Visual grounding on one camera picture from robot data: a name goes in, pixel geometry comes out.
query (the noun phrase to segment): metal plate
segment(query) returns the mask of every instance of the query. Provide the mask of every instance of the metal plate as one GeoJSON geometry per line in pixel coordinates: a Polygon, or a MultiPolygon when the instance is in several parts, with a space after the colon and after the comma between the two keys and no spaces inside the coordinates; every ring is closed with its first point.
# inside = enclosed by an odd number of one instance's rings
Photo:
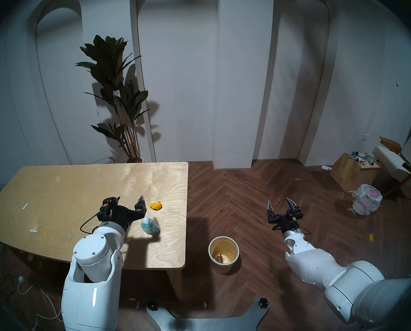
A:
{"type": "Polygon", "coordinates": [[[176,318],[159,301],[155,301],[158,307],[156,311],[149,308],[150,302],[147,304],[146,310],[156,321],[161,331],[255,331],[270,308],[268,301],[266,306],[264,305],[264,308],[261,308],[259,305],[260,299],[260,297],[257,297],[244,315],[232,318],[176,318]]]}

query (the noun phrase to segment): beige trash can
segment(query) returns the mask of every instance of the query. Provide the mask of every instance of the beige trash can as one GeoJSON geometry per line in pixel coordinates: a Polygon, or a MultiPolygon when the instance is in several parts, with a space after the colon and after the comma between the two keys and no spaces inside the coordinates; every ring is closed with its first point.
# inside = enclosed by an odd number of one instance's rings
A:
{"type": "Polygon", "coordinates": [[[228,273],[239,257],[238,244],[227,236],[218,236],[209,244],[209,257],[212,262],[212,269],[219,274],[228,273]],[[216,255],[222,256],[222,262],[215,260],[216,255]]]}

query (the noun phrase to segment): wooden chair frame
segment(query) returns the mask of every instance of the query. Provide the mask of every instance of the wooden chair frame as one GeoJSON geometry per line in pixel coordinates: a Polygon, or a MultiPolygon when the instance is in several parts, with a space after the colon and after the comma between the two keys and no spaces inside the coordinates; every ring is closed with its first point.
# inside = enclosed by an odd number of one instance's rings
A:
{"type": "MultiPolygon", "coordinates": [[[[402,146],[394,140],[390,140],[387,139],[385,137],[381,137],[380,136],[380,143],[383,146],[386,146],[390,151],[396,153],[397,155],[401,152],[402,146]]],[[[388,192],[386,192],[383,195],[383,198],[386,198],[387,196],[389,196],[391,193],[393,193],[396,189],[398,189],[401,185],[407,183],[407,181],[409,179],[411,179],[411,164],[408,162],[405,162],[404,164],[402,164],[402,166],[404,168],[406,168],[409,171],[409,175],[401,182],[399,182],[397,185],[395,185],[392,189],[390,189],[388,192]]]]}

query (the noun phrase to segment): yellow paper scrap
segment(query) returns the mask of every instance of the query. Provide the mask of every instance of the yellow paper scrap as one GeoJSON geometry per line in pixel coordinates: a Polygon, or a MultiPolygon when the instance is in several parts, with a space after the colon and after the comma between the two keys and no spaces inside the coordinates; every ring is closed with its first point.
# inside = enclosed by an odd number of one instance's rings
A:
{"type": "Polygon", "coordinates": [[[161,202],[157,202],[157,203],[152,203],[149,205],[151,209],[153,210],[160,210],[163,208],[163,205],[161,204],[161,202]]]}

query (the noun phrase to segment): plastic bag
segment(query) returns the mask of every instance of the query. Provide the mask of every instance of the plastic bag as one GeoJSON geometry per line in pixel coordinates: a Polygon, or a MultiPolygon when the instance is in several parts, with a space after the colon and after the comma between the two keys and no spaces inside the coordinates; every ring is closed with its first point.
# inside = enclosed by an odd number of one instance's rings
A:
{"type": "Polygon", "coordinates": [[[160,232],[158,223],[148,216],[141,220],[141,228],[149,235],[156,235],[160,232]]]}
{"type": "Polygon", "coordinates": [[[360,185],[352,195],[355,197],[352,208],[362,216],[376,211],[383,199],[381,193],[375,187],[366,184],[360,185]]]}

